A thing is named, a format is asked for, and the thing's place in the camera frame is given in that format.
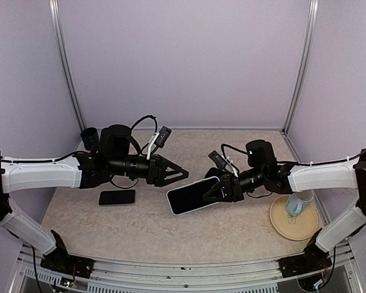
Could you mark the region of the black phone silver edge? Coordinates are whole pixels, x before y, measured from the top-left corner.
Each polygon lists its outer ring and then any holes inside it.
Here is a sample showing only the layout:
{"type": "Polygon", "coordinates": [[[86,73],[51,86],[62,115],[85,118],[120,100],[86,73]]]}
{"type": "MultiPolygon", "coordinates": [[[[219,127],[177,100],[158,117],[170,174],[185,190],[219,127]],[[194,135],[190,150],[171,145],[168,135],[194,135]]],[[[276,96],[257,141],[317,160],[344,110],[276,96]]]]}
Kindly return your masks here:
{"type": "Polygon", "coordinates": [[[135,204],[135,190],[110,190],[100,194],[100,206],[124,206],[135,204]]]}

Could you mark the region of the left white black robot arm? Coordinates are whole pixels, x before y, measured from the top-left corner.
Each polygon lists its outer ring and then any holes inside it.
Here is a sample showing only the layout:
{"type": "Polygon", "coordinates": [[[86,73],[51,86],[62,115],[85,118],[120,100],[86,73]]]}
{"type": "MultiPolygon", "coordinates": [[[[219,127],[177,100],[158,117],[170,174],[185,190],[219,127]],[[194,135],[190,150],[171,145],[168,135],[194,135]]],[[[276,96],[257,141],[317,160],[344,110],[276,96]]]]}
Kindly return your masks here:
{"type": "Polygon", "coordinates": [[[147,184],[164,187],[186,179],[188,171],[153,153],[163,148],[171,129],[162,127],[148,144],[146,155],[126,125],[111,125],[97,131],[87,128],[81,133],[85,149],[52,159],[15,159],[0,152],[0,226],[31,244],[58,270],[73,266],[62,238],[43,228],[10,199],[19,190],[67,187],[91,189],[111,181],[115,176],[131,180],[144,179],[147,184]]]}

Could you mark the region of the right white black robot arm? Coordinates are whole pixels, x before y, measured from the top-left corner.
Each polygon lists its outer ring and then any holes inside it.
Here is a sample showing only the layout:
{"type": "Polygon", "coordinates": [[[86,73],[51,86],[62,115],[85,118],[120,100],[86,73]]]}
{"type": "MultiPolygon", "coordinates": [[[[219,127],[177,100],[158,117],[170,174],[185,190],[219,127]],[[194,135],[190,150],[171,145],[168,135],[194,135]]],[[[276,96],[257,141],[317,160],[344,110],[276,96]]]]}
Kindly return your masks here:
{"type": "Polygon", "coordinates": [[[321,229],[300,257],[300,266],[314,270],[323,262],[324,253],[366,224],[366,148],[353,157],[318,163],[281,162],[275,157],[272,144],[253,140],[246,144],[249,170],[233,174],[226,170],[229,161],[216,151],[210,159],[221,171],[219,181],[203,195],[208,202],[237,202],[244,194],[263,186],[280,195],[318,189],[356,189],[355,204],[321,229]]]}

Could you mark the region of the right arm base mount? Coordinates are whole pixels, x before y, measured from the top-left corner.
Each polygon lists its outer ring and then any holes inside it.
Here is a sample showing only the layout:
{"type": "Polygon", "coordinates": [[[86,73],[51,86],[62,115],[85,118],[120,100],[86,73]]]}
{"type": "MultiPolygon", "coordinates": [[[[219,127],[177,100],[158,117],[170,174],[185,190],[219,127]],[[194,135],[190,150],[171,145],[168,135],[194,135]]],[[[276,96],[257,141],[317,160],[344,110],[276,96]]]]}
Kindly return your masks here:
{"type": "Polygon", "coordinates": [[[281,258],[278,263],[283,278],[303,275],[332,266],[329,253],[323,252],[316,246],[305,248],[302,254],[281,258]]]}

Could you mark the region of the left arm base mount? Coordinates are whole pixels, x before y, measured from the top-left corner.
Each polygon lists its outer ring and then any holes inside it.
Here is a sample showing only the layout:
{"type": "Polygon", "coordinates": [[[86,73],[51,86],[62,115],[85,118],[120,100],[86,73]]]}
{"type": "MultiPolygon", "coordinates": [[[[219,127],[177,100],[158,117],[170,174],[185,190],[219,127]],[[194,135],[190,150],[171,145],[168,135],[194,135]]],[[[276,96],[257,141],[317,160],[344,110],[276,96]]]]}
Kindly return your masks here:
{"type": "Polygon", "coordinates": [[[57,248],[48,255],[44,255],[40,265],[51,271],[89,279],[94,263],[95,261],[91,258],[71,255],[57,248]]]}

